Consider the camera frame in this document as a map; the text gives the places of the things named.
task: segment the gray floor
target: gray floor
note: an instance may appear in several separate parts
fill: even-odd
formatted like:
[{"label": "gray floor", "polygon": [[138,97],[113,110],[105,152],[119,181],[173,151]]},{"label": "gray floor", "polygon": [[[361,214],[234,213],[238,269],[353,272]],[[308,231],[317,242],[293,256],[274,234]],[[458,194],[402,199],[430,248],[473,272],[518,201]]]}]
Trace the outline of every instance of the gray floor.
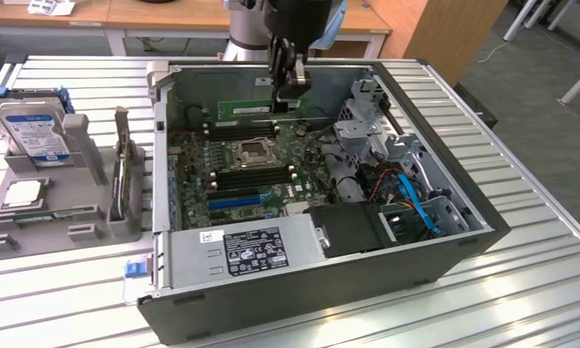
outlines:
[{"label": "gray floor", "polygon": [[[502,44],[513,16],[506,8],[476,60]],[[496,134],[580,222],[580,95],[568,106],[556,100],[580,78],[580,52],[554,42],[570,46],[557,35],[544,33],[541,28],[522,30],[488,62],[470,65],[461,82],[500,120]],[[135,39],[126,44],[129,54],[145,54]],[[181,55],[183,44],[183,39],[166,38],[153,46],[163,54]],[[223,46],[223,40],[194,39],[185,53],[209,56]],[[107,55],[109,48],[102,38],[0,36],[0,67],[7,53]]]}]

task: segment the motherboard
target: motherboard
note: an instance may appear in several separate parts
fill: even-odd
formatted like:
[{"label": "motherboard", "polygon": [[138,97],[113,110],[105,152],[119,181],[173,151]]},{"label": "motherboard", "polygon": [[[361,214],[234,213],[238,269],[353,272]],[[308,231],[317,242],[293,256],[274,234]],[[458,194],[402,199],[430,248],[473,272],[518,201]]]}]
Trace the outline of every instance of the motherboard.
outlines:
[{"label": "motherboard", "polygon": [[318,130],[305,121],[174,131],[167,136],[174,230],[294,215],[337,198]]}]

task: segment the hard drive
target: hard drive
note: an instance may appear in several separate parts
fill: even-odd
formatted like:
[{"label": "hard drive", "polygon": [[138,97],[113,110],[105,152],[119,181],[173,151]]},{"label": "hard drive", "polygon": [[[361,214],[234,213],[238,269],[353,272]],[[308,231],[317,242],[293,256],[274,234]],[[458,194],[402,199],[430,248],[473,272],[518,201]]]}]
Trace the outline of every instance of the hard drive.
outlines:
[{"label": "hard drive", "polygon": [[37,167],[70,165],[70,153],[78,149],[61,123],[73,112],[65,89],[0,88],[0,135],[9,155],[29,156]]}]

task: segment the warning label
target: warning label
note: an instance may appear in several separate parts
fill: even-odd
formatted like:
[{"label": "warning label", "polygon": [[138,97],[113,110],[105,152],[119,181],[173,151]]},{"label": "warning label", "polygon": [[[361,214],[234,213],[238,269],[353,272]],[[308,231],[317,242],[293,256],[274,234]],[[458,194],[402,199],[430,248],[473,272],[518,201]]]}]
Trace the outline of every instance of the warning label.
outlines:
[{"label": "warning label", "polygon": [[227,270],[231,276],[288,266],[280,229],[262,228],[222,236]]},{"label": "warning label", "polygon": [[41,160],[55,161],[67,157],[65,140],[55,131],[50,115],[6,116],[10,134],[27,152]]}]

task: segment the metal slat table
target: metal slat table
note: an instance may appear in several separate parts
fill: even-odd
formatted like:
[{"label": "metal slat table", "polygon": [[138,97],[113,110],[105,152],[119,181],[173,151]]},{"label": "metal slat table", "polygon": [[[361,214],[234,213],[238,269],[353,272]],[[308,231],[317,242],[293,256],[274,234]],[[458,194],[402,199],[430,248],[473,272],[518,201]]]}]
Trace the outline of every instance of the metal slat table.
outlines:
[{"label": "metal slat table", "polygon": [[[133,138],[147,151],[146,231],[153,183],[147,60],[38,56],[5,65],[0,74],[0,86],[69,88],[99,146],[115,140],[111,109],[117,104],[130,109]],[[430,67],[404,59],[386,60],[385,66],[512,232],[436,283],[179,347],[580,347],[580,225]],[[412,132],[394,109],[392,114]],[[0,140],[0,181],[3,151]],[[145,233],[131,244],[0,261],[0,347],[161,347],[122,299],[122,266],[149,250]]]}]

